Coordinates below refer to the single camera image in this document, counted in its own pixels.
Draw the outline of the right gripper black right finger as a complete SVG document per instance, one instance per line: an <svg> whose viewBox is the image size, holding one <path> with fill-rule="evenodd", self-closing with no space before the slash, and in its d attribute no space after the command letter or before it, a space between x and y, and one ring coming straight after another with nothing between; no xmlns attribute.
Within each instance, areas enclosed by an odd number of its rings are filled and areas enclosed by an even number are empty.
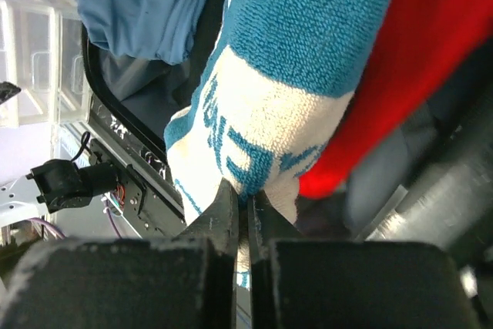
<svg viewBox="0 0 493 329"><path fill-rule="evenodd" d="M480 327L454 262L439 248L307 239L264 193L247 210L253 327Z"/></svg>

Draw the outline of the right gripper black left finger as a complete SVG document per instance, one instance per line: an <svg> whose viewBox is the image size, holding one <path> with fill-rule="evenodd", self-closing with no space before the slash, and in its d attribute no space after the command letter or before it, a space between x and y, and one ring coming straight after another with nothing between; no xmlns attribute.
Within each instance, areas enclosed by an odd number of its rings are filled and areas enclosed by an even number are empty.
<svg viewBox="0 0 493 329"><path fill-rule="evenodd" d="M238 196L222 181L179 236L34 244L1 303L3 328L233 328Z"/></svg>

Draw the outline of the blue white terry towel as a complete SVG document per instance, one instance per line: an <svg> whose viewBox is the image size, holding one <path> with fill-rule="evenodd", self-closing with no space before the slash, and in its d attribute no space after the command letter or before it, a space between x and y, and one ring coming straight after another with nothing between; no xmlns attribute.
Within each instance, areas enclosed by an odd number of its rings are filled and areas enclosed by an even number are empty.
<svg viewBox="0 0 493 329"><path fill-rule="evenodd" d="M264 191L289 222L360 83L391 0L225 0L191 103L164 131L191 224L222 180L245 204Z"/></svg>

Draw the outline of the blue cotton shirt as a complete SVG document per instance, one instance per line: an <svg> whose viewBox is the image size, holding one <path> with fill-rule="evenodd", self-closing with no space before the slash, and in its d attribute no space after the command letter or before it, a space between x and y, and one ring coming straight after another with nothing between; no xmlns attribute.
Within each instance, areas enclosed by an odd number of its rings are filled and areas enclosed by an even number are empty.
<svg viewBox="0 0 493 329"><path fill-rule="evenodd" d="M114 56L184 62L206 0L77 0L90 42Z"/></svg>

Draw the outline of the red garment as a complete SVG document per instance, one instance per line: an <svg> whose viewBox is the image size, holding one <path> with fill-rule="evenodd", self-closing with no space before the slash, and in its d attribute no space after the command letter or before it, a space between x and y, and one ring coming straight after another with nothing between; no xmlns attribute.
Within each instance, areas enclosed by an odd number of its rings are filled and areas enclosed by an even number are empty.
<svg viewBox="0 0 493 329"><path fill-rule="evenodd" d="M491 32L492 0L391 0L348 114L300 194L332 194Z"/></svg>

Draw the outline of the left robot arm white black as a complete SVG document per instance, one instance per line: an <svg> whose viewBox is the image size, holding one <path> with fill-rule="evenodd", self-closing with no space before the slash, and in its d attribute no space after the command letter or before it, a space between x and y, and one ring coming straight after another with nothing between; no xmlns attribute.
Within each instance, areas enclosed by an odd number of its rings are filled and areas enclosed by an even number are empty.
<svg viewBox="0 0 493 329"><path fill-rule="evenodd" d="M70 160L49 160L1 186L1 226L88 206L118 183L119 171L111 163L79 168Z"/></svg>

